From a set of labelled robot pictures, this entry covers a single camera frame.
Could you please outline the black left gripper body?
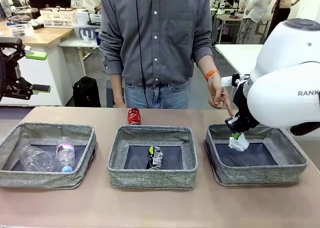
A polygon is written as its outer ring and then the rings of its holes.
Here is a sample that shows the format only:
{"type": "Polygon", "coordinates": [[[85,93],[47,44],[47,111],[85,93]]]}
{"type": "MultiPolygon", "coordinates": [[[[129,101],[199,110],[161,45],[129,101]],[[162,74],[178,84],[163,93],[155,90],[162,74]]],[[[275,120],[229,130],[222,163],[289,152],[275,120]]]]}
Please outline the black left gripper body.
{"type": "Polygon", "coordinates": [[[4,61],[4,55],[0,55],[0,92],[4,93],[6,84],[6,67],[4,61]]]}

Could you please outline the person's left hand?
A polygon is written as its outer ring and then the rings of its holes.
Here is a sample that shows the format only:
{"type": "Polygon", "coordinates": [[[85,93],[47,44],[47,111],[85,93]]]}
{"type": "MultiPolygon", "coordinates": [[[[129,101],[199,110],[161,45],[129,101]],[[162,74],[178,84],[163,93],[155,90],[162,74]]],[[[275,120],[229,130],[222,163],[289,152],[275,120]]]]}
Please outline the person's left hand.
{"type": "Polygon", "coordinates": [[[229,93],[227,89],[221,85],[221,76],[219,73],[212,74],[208,80],[208,90],[211,94],[211,98],[208,100],[208,103],[211,107],[215,109],[222,109],[225,107],[228,111],[228,114],[233,117],[233,109],[230,101],[229,93]]]}

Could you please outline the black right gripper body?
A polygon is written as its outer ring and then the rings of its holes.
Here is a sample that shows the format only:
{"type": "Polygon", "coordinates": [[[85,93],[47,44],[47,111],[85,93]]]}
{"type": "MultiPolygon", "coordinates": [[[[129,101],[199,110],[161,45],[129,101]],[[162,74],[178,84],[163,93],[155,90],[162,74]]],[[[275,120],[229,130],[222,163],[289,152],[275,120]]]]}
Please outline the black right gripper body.
{"type": "Polygon", "coordinates": [[[245,97],[243,90],[244,87],[239,86],[233,97],[233,103],[238,108],[238,112],[235,117],[238,117],[241,132],[244,129],[253,129],[260,124],[249,111],[247,98],[245,97]]]}

